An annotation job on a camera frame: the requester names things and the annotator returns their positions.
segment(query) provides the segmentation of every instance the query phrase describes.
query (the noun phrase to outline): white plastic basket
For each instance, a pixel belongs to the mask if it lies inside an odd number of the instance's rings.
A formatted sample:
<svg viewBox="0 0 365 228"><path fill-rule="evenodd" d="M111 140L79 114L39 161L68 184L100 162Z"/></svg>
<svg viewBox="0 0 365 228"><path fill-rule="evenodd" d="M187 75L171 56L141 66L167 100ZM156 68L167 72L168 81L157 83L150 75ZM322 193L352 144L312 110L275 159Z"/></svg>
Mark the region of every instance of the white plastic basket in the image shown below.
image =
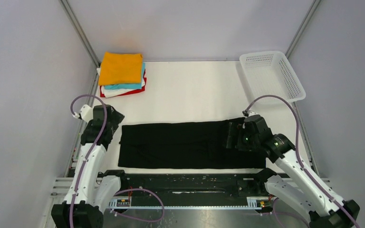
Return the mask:
<svg viewBox="0 0 365 228"><path fill-rule="evenodd" d="M263 51L240 56L240 63L254 99L262 95L276 95L287 102L306 97L295 71L285 54L280 51ZM263 98L262 104L281 103L276 98Z"/></svg>

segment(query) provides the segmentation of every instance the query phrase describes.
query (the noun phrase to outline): black cloth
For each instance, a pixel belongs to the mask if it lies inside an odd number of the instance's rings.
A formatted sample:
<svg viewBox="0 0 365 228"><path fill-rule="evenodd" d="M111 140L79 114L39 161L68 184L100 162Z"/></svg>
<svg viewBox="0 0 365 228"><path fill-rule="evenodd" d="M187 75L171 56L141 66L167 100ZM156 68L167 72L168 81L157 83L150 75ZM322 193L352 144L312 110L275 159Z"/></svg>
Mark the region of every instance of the black cloth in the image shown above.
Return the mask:
<svg viewBox="0 0 365 228"><path fill-rule="evenodd" d="M229 122L150 123L122 126L118 166L146 169L265 168L265 157L223 148Z"/></svg>

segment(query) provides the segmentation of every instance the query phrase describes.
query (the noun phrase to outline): stack of folded clothes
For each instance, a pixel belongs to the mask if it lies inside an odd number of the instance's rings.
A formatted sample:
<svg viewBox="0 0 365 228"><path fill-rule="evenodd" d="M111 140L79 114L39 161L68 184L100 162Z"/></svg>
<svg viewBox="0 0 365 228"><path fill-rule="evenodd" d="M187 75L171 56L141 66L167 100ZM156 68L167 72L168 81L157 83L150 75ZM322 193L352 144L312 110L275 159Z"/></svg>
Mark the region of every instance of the stack of folded clothes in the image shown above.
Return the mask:
<svg viewBox="0 0 365 228"><path fill-rule="evenodd" d="M145 90L145 63L142 54L104 54L99 74L100 97L123 96Z"/></svg>

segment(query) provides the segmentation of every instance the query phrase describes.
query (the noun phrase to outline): metal frame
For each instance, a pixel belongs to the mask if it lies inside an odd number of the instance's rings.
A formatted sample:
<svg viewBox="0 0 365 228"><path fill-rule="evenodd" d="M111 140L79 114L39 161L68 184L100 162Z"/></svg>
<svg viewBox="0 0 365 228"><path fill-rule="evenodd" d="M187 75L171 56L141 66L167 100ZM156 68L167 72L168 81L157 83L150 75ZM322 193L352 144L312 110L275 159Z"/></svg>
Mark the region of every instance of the metal frame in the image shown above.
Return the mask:
<svg viewBox="0 0 365 228"><path fill-rule="evenodd" d="M321 3L321 1L322 0L314 0L313 3L311 4L310 8L308 9L308 12L307 12L306 16L304 17L303 21L301 22L300 27L298 28L295 36L293 37L292 42L289 45L289 48L287 49L287 51L285 53L285 55L288 59L292 55L293 50L296 48L300 38L302 37L305 29L307 28L309 22L311 21L314 13L316 12L318 6ZM310 139L308 138L305 126L303 124L303 119L301 117L300 110L298 109L298 102L293 102L292 105L294 107L296 115L298 116L298 120L299 120L300 127L301 127L300 128L300 133L301 133L301 136L303 138L303 142L304 142L304 146L306 148L307 154L309 155L309 161L310 161L310 164L311 164L311 168L314 170L314 172L316 172L316 174L318 176L320 176L318 166L317 166L317 162L315 160L315 156L314 156L311 144L310 144Z"/></svg>
<svg viewBox="0 0 365 228"><path fill-rule="evenodd" d="M95 77L92 80L92 84L90 86L90 91L89 94L95 94L97 87L98 87L98 74L95 74ZM87 105L92 106L94 102L94 98L89 97L87 99ZM70 156L68 158L68 166L66 167L65 170L65 175L64 177L68 176L69 170L71 168L76 167L76 162L77 162L77 157L79 155L79 151L80 151L80 135L83 133L84 129L86 128L87 123L85 121L80 121L79 126L77 128L77 134L75 136L75 140L73 142L73 147L70 153Z"/></svg>
<svg viewBox="0 0 365 228"><path fill-rule="evenodd" d="M137 176L156 176L156 174L132 174L133 176L137 177ZM166 180L166 178L170 177L172 178L170 175L168 174L157 174L158 176L164 176L164 179ZM175 176L183 176L184 174L175 174ZM223 176L224 174L209 174L210 176ZM241 177L243 176L254 176L255 174L239 174ZM101 183L102 178L97 178L97 183L95 183L95 189L97 189L99 187L99 184ZM243 181L251 181L253 180L253 178L242 178ZM294 187L295 189L299 189L299 187L297 186L297 184L291 179L291 178L287 178L287 175L284 175L282 178L283 181L285 181L287 184L291 185L292 187ZM63 199L65 197L65 195L68 193L68 190L70 188L70 186L72 185L72 181L73 178L57 178L54 184L54 187L51 191L51 196L48 199L48 203L47 206L44 209L44 214L43 214L43 220L41 222L40 227L41 228L55 228L55 224L54 221L51 218L51 208L54 204L61 204L63 202ZM324 183L326 183L327 185L331 186L331 182L328 178L322 178L322 181ZM240 185L240 180L237 180L237 185L238 186L242 186ZM263 196L246 196L247 197L247 203L248 206L226 206L226 207L221 207L221 206L198 206L198 207L187 207L187 206L169 206L166 209L195 209L195 210L215 210L215 209L223 209L223 210L243 210L243 209L249 209L252 210L254 209L254 202L256 202L257 200L267 200L268 197L263 197ZM136 206L136 207L130 207L132 209L159 209L158 206Z"/></svg>
<svg viewBox="0 0 365 228"><path fill-rule="evenodd" d="M75 13L72 10L72 7L70 6L68 0L59 0L62 7L64 8L65 13L67 14L70 22L72 23L73 27L76 30L76 33L79 35L80 39L82 40L83 45L86 48L86 51L88 52L90 58L92 59L93 63L96 67L100 66L100 60L97 58L96 53L94 52L92 46L90 45L89 40L86 37L85 32L83 31L82 27L80 26L79 21L76 18Z"/></svg>

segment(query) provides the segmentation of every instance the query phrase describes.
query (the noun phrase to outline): gray wall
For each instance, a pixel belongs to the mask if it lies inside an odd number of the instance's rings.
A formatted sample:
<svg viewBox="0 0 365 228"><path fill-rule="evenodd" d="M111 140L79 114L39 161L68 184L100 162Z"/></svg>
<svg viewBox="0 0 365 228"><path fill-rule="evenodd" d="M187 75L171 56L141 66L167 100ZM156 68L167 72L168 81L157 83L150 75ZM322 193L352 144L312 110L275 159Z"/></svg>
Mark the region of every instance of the gray wall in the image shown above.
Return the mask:
<svg viewBox="0 0 365 228"><path fill-rule="evenodd" d="M238 60L289 47L312 0L70 0L99 59Z"/></svg>
<svg viewBox="0 0 365 228"><path fill-rule="evenodd" d="M290 62L317 164L365 227L365 1L323 1Z"/></svg>
<svg viewBox="0 0 365 228"><path fill-rule="evenodd" d="M0 228L35 228L72 150L93 64L56 0L0 1Z"/></svg>

